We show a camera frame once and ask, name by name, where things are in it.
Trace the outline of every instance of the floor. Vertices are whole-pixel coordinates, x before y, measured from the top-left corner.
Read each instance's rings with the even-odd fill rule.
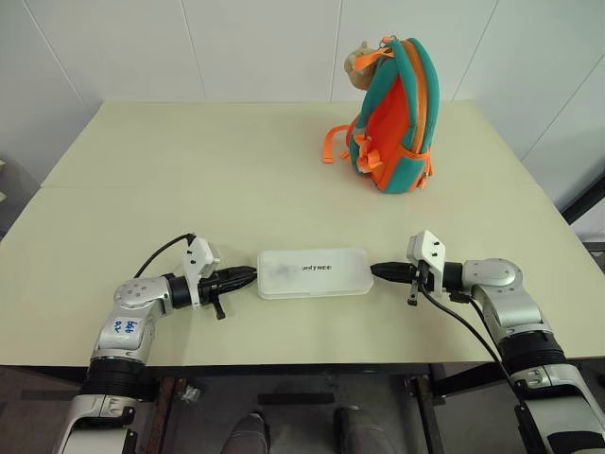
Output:
[[[596,381],[604,360],[583,363],[582,374],[605,408],[605,389]],[[448,374],[469,365],[447,365]],[[424,453],[415,400],[395,392],[400,384],[380,375],[268,375],[202,377],[198,402],[173,406],[164,453],[216,453],[237,419],[260,409],[271,425],[272,454],[333,453],[332,413],[337,405],[360,405],[385,429],[398,453]],[[0,452],[50,452],[68,400],[77,387],[40,375],[0,367]],[[259,393],[331,393],[336,404],[259,407]],[[504,385],[452,396],[436,407],[445,451],[450,454],[523,453]]]

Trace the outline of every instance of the white box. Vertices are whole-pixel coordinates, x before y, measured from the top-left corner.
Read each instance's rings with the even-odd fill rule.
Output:
[[[258,293],[265,299],[362,295],[373,285],[362,249],[265,251],[257,269]]]

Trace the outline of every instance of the black cable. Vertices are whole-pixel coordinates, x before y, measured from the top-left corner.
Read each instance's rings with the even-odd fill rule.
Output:
[[[424,298],[426,298],[429,302],[431,302],[433,304],[433,306],[436,306],[438,309],[442,310],[446,314],[454,317],[456,320],[458,320],[460,323],[462,323],[466,327],[466,329],[468,329],[469,331],[471,331],[471,333],[473,333],[473,336],[475,336],[479,340],[479,342],[481,342],[481,345],[483,345],[483,347],[485,347],[485,349],[488,351],[488,353],[490,354],[490,356],[493,359],[493,362],[495,362],[498,365],[498,368],[502,372],[502,375],[504,376],[504,378],[507,380],[507,383],[509,384],[510,389],[514,393],[514,395],[517,398],[517,400],[519,401],[519,403],[521,405],[524,405],[523,397],[521,397],[517,393],[514,383],[512,382],[512,379],[510,378],[509,373],[504,368],[504,364],[502,364],[502,361],[500,360],[498,355],[494,352],[494,350],[491,348],[491,346],[485,341],[485,339],[483,339],[483,337],[477,332],[477,330],[474,329],[470,323],[468,323],[466,320],[464,320],[456,312],[454,312],[450,308],[442,305],[439,301],[437,301],[435,298],[433,298],[431,296],[431,294],[428,291],[426,291],[426,288],[424,287],[423,283],[418,284],[418,290],[421,292],[422,295],[424,295]]]
[[[143,271],[145,271],[145,268],[147,268],[147,266],[153,261],[153,259],[155,257],[157,257],[158,255],[160,255],[161,253],[163,253],[170,246],[172,246],[175,243],[178,243],[182,239],[186,239],[187,244],[189,245],[189,244],[191,244],[191,242],[194,240],[195,237],[196,236],[194,234],[185,234],[185,235],[177,236],[176,238],[168,241],[160,249],[158,249],[155,253],[153,253],[150,258],[147,259],[147,261],[143,264],[143,266],[136,272],[136,274],[134,274],[134,279],[136,279],[137,277],[140,277],[141,274],[143,274]]]

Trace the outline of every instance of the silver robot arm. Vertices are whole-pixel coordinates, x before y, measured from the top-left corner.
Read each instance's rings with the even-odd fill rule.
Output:
[[[53,454],[134,453],[136,433],[127,426],[142,399],[141,374],[155,323],[175,308],[199,307],[199,281],[218,262],[209,244],[195,237],[183,257],[184,277],[136,278],[116,290],[113,311],[98,335],[86,380],[72,400]]]
[[[419,286],[433,299],[448,291],[451,301],[479,303],[520,401],[515,413],[528,453],[605,453],[603,411],[524,289],[519,267],[500,258],[446,262],[445,246],[428,231],[409,240],[406,257],[411,263],[376,264],[372,273],[411,284],[410,305]]]

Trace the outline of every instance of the table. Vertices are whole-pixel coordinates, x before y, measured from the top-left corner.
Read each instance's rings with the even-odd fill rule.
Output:
[[[320,159],[344,104],[102,106],[0,243],[0,363],[83,366],[114,289],[168,239],[194,231],[224,266],[267,249],[361,247],[402,260],[432,230],[452,261],[501,256],[571,358],[605,355],[605,280],[554,206],[468,102],[443,103],[426,189],[384,195],[346,162]],[[182,249],[149,275],[179,272]],[[179,310],[157,326],[149,364],[427,363],[488,360],[456,321],[408,287],[266,301],[227,294],[227,319]],[[453,308],[484,333],[468,306]]]

